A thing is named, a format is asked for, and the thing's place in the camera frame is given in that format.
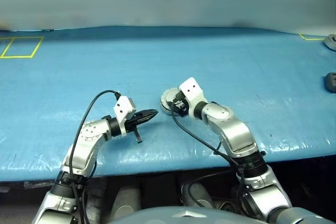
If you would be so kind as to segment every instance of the gray round object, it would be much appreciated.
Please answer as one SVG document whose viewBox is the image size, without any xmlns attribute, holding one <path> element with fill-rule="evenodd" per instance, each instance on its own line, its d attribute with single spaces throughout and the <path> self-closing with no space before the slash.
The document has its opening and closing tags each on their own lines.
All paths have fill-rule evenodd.
<svg viewBox="0 0 336 224">
<path fill-rule="evenodd" d="M 329 34 L 327 38 L 324 40 L 324 44 L 330 48 L 331 50 L 336 51 L 336 35 L 335 34 Z"/>
<path fill-rule="evenodd" d="M 161 109 L 164 113 L 167 115 L 172 115 L 172 112 L 170 111 L 170 106 L 169 104 L 173 102 L 176 94 L 179 92 L 178 88 L 171 88 L 163 92 L 160 98 L 160 105 Z M 176 103 L 175 106 L 181 107 L 183 105 L 182 102 Z"/>
</svg>

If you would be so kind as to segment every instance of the blue table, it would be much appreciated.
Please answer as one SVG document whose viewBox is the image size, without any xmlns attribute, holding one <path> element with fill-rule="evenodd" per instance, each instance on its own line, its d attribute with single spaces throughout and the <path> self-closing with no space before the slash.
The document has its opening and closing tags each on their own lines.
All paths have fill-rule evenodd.
<svg viewBox="0 0 336 224">
<path fill-rule="evenodd" d="M 13 36 L 44 40 L 0 39 L 0 55 L 7 49 L 7 58 L 0 58 L 0 181 L 54 178 L 98 92 L 119 90 L 138 110 L 160 110 L 161 93 L 189 77 L 248 125 L 266 161 L 336 153 L 336 95 L 323 85 L 323 76 L 336 71 L 336 52 L 321 41 L 241 28 L 0 33 Z M 10 57 L 30 56 L 39 41 L 33 58 Z M 113 114 L 114 103 L 105 95 L 88 119 Z M 218 144 L 202 122 L 180 120 Z M 103 146 L 97 175 L 227 166 L 161 111 L 139 132 L 142 144 L 129 134 Z"/>
</svg>

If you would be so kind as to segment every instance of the wrinkled plastic cover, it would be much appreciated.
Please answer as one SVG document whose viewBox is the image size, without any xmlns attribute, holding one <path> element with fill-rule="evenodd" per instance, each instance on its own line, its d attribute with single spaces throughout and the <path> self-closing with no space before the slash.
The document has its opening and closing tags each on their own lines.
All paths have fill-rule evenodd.
<svg viewBox="0 0 336 224">
<path fill-rule="evenodd" d="M 322 41 L 260 29 L 102 27 L 1 37 L 45 36 L 31 59 L 0 59 L 0 180 L 55 178 L 93 97 L 115 89 L 138 111 L 160 111 L 160 95 L 194 77 L 209 101 L 246 123 L 268 162 L 336 153 L 336 95 L 323 76 L 336 53 Z M 23 54 L 18 40 L 7 54 Z M 88 120 L 112 114 L 98 100 Z M 201 121 L 179 118 L 210 144 Z M 227 166 L 163 112 L 133 133 L 105 143 L 97 175 Z"/>
<path fill-rule="evenodd" d="M 0 0 L 9 30 L 109 25 L 256 27 L 327 36 L 336 0 Z"/>
</svg>

